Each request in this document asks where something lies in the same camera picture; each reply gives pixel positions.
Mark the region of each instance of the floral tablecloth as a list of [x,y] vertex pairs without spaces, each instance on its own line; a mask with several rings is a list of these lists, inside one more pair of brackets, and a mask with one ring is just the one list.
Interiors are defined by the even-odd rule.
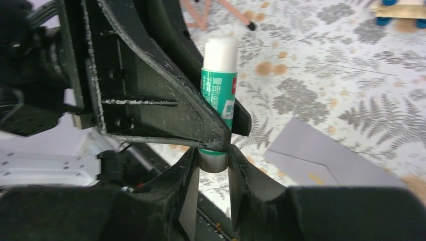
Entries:
[[[203,1],[194,3],[202,12]],[[297,185],[263,153],[293,117],[404,180],[426,203],[426,30],[414,20],[375,24],[371,0],[232,0],[257,25],[249,31],[212,1],[209,36],[240,41],[237,98],[251,113],[248,160],[283,185]],[[185,19],[192,22],[184,11]],[[187,149],[152,145],[170,163]],[[200,190],[230,214],[227,172],[201,173]]]

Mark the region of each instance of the glue stick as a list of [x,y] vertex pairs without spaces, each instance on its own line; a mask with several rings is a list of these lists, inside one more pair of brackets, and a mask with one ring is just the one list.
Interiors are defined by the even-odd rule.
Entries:
[[[238,43],[234,37],[213,37],[205,44],[201,93],[231,129],[237,86]],[[228,167],[228,153],[199,150],[199,166],[209,173]]]

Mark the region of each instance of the envelope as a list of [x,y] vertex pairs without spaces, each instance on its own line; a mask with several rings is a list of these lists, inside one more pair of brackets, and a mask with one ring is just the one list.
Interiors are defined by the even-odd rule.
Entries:
[[395,175],[292,118],[264,154],[302,186],[406,187]]

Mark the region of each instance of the green label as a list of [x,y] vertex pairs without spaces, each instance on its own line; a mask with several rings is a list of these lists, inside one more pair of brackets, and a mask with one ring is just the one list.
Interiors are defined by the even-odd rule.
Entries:
[[[207,102],[218,112],[229,128],[234,117],[235,91],[237,73],[218,73],[201,70],[201,93]],[[200,150],[211,155],[222,155],[222,152]]]

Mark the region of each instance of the glue stick cap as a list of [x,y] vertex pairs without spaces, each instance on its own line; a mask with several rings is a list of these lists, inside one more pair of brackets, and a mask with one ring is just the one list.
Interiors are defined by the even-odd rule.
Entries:
[[236,73],[238,41],[232,36],[212,37],[205,44],[203,69],[219,73]]

